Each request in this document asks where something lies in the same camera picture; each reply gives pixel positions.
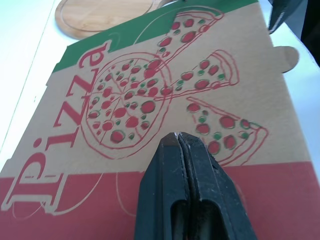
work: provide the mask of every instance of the red outline drawing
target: red outline drawing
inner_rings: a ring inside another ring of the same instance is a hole
[[[230,116],[234,119],[234,121],[236,122],[236,124],[240,124],[240,121],[242,120],[241,117],[236,116],[232,113],[226,112],[222,109],[219,109],[213,105],[210,105],[209,103],[189,96],[186,98],[188,101],[197,104],[199,106],[202,106],[204,108],[206,108],[206,110],[210,110],[212,113],[216,114],[216,115],[220,115],[220,116]],[[192,119],[193,122],[196,124],[197,120],[196,117],[194,116],[193,113],[192,114]],[[247,139],[243,139],[243,141],[241,143],[239,143],[235,148],[231,149],[231,150],[225,150],[225,154],[228,154],[227,157],[223,158],[223,159],[219,159],[219,153],[217,153],[216,160],[218,161],[218,163],[221,166],[227,166],[230,165],[232,163],[236,163],[236,165],[244,165],[246,164],[251,157],[258,151],[258,149],[264,144],[267,136],[269,135],[269,131],[265,128],[262,127],[254,122],[250,122],[249,123],[249,127],[247,128],[247,131],[249,132],[247,133]],[[208,145],[208,140],[206,140],[203,135],[199,134],[199,136],[201,137],[202,141]]]

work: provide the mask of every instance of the black object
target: black object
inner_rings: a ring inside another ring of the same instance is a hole
[[[256,240],[232,180],[195,136],[170,133],[140,183],[135,240]]]
[[[272,34],[299,7],[303,0],[273,0],[269,22]]]

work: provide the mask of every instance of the pepperoni drawing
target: pepperoni drawing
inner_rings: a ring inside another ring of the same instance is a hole
[[[141,112],[144,114],[152,113],[156,108],[156,104],[154,101],[146,101],[141,105]]]
[[[114,111],[113,115],[116,118],[122,118],[126,114],[127,110],[124,107],[120,107]]]
[[[225,129],[233,129],[236,125],[236,121],[231,116],[222,116],[219,122]]]
[[[118,144],[120,142],[122,142],[124,139],[125,139],[125,133],[121,130],[114,130],[112,133],[111,133],[111,136],[110,136],[110,140],[111,142],[115,143],[115,144]]]
[[[161,40],[159,43],[158,43],[158,46],[159,47],[165,47],[165,46],[168,46],[172,41],[172,38],[167,36],[165,39]]]
[[[211,141],[208,144],[208,152],[211,153],[212,155],[218,154],[220,151],[220,143],[216,140]]]
[[[136,74],[138,73],[139,71],[141,70],[141,67],[140,66],[135,66],[131,69],[131,73],[132,74]]]
[[[98,129],[98,128],[100,127],[100,122],[99,122],[99,121],[96,121],[96,122],[92,125],[92,127],[93,127],[94,129]]]
[[[126,63],[122,66],[122,71],[126,71],[130,68],[130,63]]]
[[[186,27],[186,28],[190,28],[193,26],[194,24],[194,20],[192,18],[189,18],[188,20],[186,20],[185,22],[183,22],[183,25]]]
[[[196,32],[195,31],[190,31],[188,33],[186,33],[185,35],[182,36],[181,38],[181,42],[182,43],[189,43],[191,42],[196,36]]]
[[[108,82],[110,79],[112,79],[112,77],[113,77],[112,73],[109,73],[104,80]]]
[[[208,135],[210,132],[210,127],[206,123],[201,123],[196,126],[196,131],[201,135]]]
[[[202,70],[206,69],[207,67],[209,67],[210,65],[210,61],[209,60],[203,60],[202,62],[200,62],[200,68]]]
[[[156,96],[158,93],[158,88],[157,87],[152,87],[150,88],[149,92],[148,92],[148,96],[149,97],[154,97]]]
[[[125,122],[125,126],[127,128],[135,128],[139,125],[139,119],[135,116],[131,116],[128,118],[128,120]]]
[[[102,96],[104,98],[107,98],[110,96],[111,92],[112,92],[112,87],[107,87],[105,90],[103,90]]]
[[[146,83],[146,87],[147,88],[151,88],[153,87],[156,83],[158,82],[157,78],[151,79]]]
[[[201,99],[189,96],[187,112],[195,123],[194,133],[207,145],[221,166],[246,164],[263,146],[269,131]]]
[[[186,109],[191,113],[196,113],[200,110],[200,106],[197,103],[190,103]]]
[[[180,27],[180,22],[175,21],[171,27],[172,30],[177,30]]]
[[[104,102],[102,103],[102,105],[101,105],[101,108],[102,108],[102,109],[107,109],[107,108],[110,107],[111,103],[112,103],[111,101],[104,101]]]
[[[216,74],[219,70],[219,67],[217,65],[211,66],[208,73],[212,76]]]
[[[184,72],[181,74],[182,80],[188,81],[194,76],[194,73],[192,71]]]
[[[109,131],[109,130],[112,129],[113,125],[114,125],[114,123],[109,120],[109,121],[105,122],[105,123],[102,125],[102,129],[103,129],[104,131]]]
[[[205,89],[209,85],[209,80],[201,79],[194,84],[195,89]]]
[[[138,95],[144,95],[146,92],[147,92],[147,89],[146,89],[146,88],[140,88],[140,89],[137,91],[137,94],[138,94]]]
[[[226,149],[232,150],[236,147],[237,141],[233,135],[228,135],[224,137],[223,144]]]

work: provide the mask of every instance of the wooden pizza board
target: wooden pizza board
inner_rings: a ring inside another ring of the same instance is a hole
[[[54,17],[66,35],[84,39],[168,2],[171,0],[61,0]]]

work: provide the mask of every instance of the whole pizza drawing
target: whole pizza drawing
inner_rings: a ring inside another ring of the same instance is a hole
[[[222,121],[230,126],[222,124],[224,130],[217,129],[214,137],[209,134],[208,123],[196,125],[196,132],[209,152],[219,155],[222,165],[243,155],[248,155],[241,157],[243,162],[248,161],[263,144],[268,131],[190,96],[238,84],[239,71],[233,57],[225,50],[215,50],[206,58],[187,61],[185,71],[178,76],[172,75],[174,65],[170,64],[222,17],[218,10],[180,12],[154,50],[124,54],[105,64],[99,70],[81,123],[86,143],[108,159],[134,155],[159,132],[171,102],[186,96],[186,100],[193,102],[187,107],[193,119],[210,122],[230,116],[234,121],[234,126],[231,119]],[[197,116],[200,108],[202,115]],[[243,123],[242,127],[249,126],[240,130],[238,122]]]

